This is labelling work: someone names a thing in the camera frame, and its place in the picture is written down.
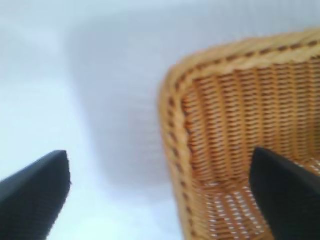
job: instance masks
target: black object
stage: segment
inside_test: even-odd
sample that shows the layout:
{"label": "black object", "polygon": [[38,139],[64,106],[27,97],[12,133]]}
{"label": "black object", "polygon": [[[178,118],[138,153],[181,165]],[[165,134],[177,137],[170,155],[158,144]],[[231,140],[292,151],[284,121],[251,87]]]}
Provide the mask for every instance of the black object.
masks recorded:
{"label": "black object", "polygon": [[66,151],[53,151],[0,182],[0,240],[44,240],[71,186]]}
{"label": "black object", "polygon": [[320,178],[264,148],[253,154],[250,185],[276,240],[320,240]]}

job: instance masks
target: rattan weave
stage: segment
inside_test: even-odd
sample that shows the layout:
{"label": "rattan weave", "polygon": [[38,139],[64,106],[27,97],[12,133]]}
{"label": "rattan weave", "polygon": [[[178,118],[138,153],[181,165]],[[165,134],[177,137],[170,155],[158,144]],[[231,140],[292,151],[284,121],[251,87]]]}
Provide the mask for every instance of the rattan weave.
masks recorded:
{"label": "rattan weave", "polygon": [[272,240],[248,176],[255,146],[319,175],[320,30],[211,48],[174,66],[159,99],[187,240]]}

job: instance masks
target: woven basket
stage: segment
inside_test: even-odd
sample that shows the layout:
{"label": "woven basket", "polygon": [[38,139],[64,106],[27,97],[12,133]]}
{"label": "woven basket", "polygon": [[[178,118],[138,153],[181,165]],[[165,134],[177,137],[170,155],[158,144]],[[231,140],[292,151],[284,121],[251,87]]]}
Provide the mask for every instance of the woven basket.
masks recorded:
{"label": "woven basket", "polygon": [[159,110],[185,238],[274,239],[248,184],[252,153],[261,146],[319,175],[320,30],[188,57]]}

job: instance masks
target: white surface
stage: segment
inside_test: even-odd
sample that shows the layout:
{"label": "white surface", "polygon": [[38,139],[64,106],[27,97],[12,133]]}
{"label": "white surface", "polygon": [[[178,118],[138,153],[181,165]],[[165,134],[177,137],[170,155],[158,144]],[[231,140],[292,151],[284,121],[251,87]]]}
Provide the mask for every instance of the white surface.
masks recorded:
{"label": "white surface", "polygon": [[49,240],[181,240],[156,108],[169,66],[319,23],[316,0],[2,0],[0,179],[65,149]]}

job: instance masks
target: white background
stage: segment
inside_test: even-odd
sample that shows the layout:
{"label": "white background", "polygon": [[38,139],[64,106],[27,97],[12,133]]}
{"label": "white background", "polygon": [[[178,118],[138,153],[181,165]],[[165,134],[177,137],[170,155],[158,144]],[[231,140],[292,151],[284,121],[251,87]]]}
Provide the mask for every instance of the white background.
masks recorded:
{"label": "white background", "polygon": [[0,179],[56,149],[49,240],[181,240],[157,116],[183,56],[320,24],[316,0],[0,0]]}

